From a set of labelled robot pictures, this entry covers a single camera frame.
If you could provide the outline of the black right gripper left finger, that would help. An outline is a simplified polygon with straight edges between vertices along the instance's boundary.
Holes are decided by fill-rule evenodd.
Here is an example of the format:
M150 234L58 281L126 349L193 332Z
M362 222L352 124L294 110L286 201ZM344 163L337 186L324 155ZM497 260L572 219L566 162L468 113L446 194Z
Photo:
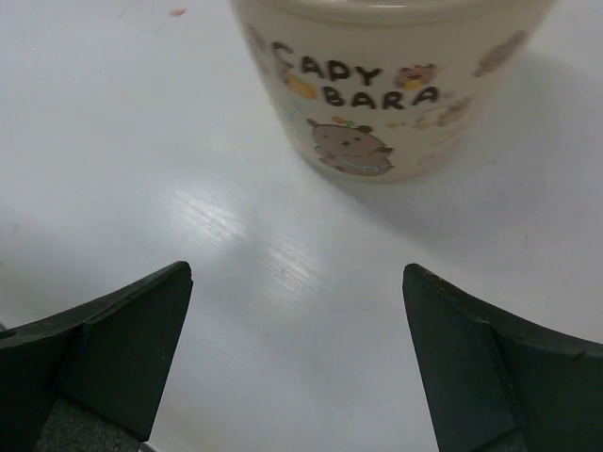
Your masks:
M1 332L4 451L144 451L192 293L176 262Z

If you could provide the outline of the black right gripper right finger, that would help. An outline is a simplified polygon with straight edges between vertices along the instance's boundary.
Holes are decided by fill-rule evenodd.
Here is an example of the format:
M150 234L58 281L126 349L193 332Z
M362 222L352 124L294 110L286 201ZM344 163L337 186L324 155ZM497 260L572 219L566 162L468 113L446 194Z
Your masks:
M418 264L402 292L441 451L599 451L602 346L537 325Z

